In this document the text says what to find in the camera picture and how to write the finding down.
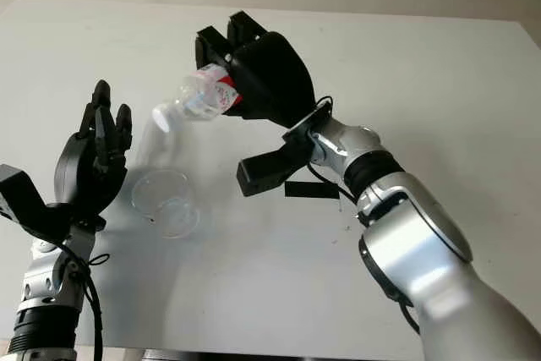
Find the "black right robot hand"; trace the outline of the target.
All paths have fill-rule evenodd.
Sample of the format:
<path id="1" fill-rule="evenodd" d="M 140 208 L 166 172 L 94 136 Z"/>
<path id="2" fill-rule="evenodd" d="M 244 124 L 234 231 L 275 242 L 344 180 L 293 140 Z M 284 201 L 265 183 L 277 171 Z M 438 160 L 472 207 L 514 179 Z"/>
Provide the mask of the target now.
<path id="1" fill-rule="evenodd" d="M 266 119 L 291 128 L 315 109 L 314 87 L 301 57 L 282 34 L 268 31 L 244 11 L 230 16 L 227 34 L 207 26 L 195 37 L 197 68 L 224 68 L 240 95 L 225 114 Z"/>

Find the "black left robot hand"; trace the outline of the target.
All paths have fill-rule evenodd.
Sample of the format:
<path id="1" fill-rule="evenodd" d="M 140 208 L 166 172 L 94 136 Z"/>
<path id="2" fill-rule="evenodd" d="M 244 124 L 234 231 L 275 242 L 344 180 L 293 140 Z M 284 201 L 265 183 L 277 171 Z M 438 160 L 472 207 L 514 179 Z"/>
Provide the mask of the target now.
<path id="1" fill-rule="evenodd" d="M 116 198 L 127 174 L 126 151 L 132 144 L 132 113 L 122 104 L 111 113 L 111 88 L 96 83 L 79 130 L 72 134 L 57 161 L 54 192 L 78 218 L 100 215 Z"/>

